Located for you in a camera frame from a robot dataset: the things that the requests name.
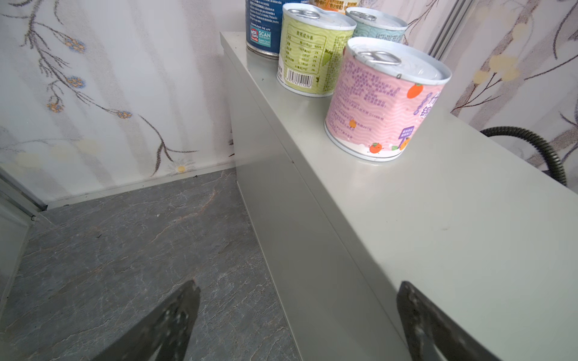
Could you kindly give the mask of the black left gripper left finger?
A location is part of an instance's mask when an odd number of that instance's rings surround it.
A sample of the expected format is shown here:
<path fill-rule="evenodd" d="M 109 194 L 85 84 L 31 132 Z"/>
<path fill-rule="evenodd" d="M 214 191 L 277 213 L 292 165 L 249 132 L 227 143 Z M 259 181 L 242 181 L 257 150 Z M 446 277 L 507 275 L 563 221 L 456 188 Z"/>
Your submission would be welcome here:
<path fill-rule="evenodd" d="M 198 317 L 201 290 L 186 281 L 95 360 L 183 360 Z"/>

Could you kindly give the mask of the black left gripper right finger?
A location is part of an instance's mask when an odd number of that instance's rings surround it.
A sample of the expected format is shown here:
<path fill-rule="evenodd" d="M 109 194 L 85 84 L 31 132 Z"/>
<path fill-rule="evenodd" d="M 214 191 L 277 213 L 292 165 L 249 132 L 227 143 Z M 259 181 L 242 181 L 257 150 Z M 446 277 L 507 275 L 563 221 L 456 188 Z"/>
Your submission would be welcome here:
<path fill-rule="evenodd" d="M 396 302 L 411 359 L 498 359 L 409 281 L 401 283 Z"/>

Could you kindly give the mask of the pink labelled white can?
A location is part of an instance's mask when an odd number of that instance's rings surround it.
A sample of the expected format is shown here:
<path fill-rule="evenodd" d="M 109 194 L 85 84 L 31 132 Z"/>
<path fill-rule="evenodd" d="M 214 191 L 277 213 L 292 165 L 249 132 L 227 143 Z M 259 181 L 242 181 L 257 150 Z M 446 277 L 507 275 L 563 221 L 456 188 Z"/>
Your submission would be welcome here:
<path fill-rule="evenodd" d="M 325 132 L 357 158 L 397 159 L 451 76 L 445 64 L 415 48 L 382 39 L 349 39 Z"/>

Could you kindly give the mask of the green labelled white can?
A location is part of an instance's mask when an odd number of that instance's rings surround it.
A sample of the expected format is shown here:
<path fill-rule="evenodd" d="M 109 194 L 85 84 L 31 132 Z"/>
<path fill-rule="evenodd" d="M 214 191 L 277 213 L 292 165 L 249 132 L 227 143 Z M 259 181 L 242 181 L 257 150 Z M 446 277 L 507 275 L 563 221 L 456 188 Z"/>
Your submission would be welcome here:
<path fill-rule="evenodd" d="M 278 82 L 302 96 L 331 96 L 356 26 L 352 18 L 314 5 L 283 5 Z"/>

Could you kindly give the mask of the teal labelled white can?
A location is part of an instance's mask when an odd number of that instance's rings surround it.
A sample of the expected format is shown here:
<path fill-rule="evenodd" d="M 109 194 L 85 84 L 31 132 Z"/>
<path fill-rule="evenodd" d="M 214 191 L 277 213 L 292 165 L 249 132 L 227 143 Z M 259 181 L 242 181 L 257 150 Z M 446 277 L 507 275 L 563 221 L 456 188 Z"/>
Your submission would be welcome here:
<path fill-rule="evenodd" d="M 365 37 L 400 43 L 409 27 L 408 23 L 398 17 L 370 8 L 347 8 L 346 15 L 357 23 L 354 38 Z"/>

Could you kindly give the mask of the blue labelled tin can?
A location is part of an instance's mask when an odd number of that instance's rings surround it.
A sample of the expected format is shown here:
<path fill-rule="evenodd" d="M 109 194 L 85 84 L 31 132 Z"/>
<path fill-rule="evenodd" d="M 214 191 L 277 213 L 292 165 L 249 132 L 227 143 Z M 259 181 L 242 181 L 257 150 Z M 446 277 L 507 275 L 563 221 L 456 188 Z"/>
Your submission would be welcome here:
<path fill-rule="evenodd" d="M 308 4 L 308 1 L 246 0 L 246 44 L 250 51 L 270 59 L 278 59 L 281 39 L 283 5 Z"/>

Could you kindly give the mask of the orange can with plastic lid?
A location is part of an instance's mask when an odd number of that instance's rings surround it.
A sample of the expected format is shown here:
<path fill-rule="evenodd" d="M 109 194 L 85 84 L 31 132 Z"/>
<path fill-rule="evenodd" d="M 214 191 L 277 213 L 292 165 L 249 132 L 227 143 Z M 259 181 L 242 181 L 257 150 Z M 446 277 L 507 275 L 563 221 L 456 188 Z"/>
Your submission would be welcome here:
<path fill-rule="evenodd" d="M 360 0 L 310 0 L 311 5 L 316 6 L 324 11 L 332 11 L 345 14 L 348 8 L 358 7 Z"/>

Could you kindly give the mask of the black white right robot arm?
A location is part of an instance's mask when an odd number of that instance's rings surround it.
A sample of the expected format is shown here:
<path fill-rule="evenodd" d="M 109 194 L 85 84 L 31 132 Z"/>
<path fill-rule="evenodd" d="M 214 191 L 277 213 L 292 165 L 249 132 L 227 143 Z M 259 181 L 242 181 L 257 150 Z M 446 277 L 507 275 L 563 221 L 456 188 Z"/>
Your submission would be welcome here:
<path fill-rule="evenodd" d="M 530 144 L 545 161 L 546 174 L 558 183 L 567 186 L 567 177 L 561 158 L 554 148 L 538 134 L 516 126 L 495 126 L 480 132 L 486 137 L 507 136 Z"/>

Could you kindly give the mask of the grey metal cabinet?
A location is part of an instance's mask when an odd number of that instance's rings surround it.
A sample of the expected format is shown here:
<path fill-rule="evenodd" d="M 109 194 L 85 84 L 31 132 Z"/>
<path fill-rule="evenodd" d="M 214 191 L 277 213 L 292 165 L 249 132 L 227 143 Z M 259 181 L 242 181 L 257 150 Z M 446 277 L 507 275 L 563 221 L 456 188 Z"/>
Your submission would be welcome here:
<path fill-rule="evenodd" d="M 330 100 L 223 32 L 237 181 L 304 360 L 408 360 L 419 289 L 502 360 L 577 358 L 577 196 L 435 108 L 398 159 L 325 132 Z"/>

